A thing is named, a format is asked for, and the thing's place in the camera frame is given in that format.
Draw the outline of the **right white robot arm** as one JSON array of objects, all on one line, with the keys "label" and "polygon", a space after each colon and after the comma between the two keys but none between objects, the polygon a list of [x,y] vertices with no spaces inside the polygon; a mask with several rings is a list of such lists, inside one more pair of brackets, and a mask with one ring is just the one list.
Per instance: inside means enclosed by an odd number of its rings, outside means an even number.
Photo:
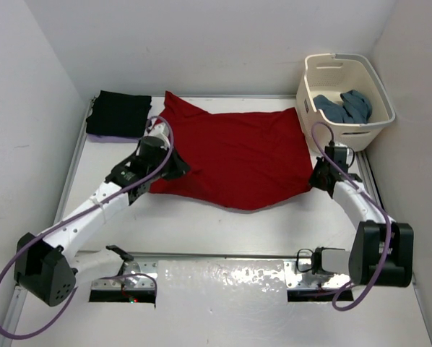
[{"label": "right white robot arm", "polygon": [[345,211],[356,228],[347,268],[355,285],[367,285],[376,272],[383,254],[386,236],[390,235],[388,254],[376,286],[407,287],[412,280],[414,231],[407,223],[398,223],[376,208],[367,195],[360,177],[350,173],[347,148],[330,142],[324,149],[328,156],[318,157],[309,184],[320,189]]}]

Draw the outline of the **purple t shirt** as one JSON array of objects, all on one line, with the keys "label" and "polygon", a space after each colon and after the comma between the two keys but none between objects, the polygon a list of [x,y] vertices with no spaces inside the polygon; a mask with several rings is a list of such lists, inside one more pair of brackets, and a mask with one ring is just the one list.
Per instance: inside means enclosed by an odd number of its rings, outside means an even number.
[{"label": "purple t shirt", "polygon": [[139,141],[139,138],[136,137],[114,137],[93,134],[88,134],[87,139],[96,143],[137,143]]}]

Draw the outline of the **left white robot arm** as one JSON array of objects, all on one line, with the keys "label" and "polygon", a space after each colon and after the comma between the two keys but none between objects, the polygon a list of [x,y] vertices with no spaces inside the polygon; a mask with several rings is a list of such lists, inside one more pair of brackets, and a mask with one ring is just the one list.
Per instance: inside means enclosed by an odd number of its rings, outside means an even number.
[{"label": "left white robot arm", "polygon": [[155,181],[178,179],[189,170],[175,148],[170,124],[158,119],[134,152],[116,164],[77,209],[39,234],[21,237],[14,280],[55,307],[82,283],[120,275],[133,257],[118,246],[108,245],[90,256],[80,256],[79,250],[113,216],[148,193]]}]

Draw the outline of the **red garment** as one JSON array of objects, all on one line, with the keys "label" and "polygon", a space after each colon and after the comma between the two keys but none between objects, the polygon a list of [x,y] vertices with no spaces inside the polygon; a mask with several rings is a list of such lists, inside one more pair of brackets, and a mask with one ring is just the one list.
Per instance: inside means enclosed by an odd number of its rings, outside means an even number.
[{"label": "red garment", "polygon": [[253,211],[310,191],[311,156],[294,108],[210,113],[171,92],[164,106],[160,115],[191,170],[154,182],[150,193]]}]

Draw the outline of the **black garment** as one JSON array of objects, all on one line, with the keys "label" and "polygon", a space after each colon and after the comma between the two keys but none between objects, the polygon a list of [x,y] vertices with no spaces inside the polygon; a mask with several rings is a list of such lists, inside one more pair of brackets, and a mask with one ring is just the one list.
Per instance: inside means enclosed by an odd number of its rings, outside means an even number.
[{"label": "black garment", "polygon": [[86,133],[98,137],[139,138],[152,108],[149,95],[129,95],[101,90],[86,119]]}]

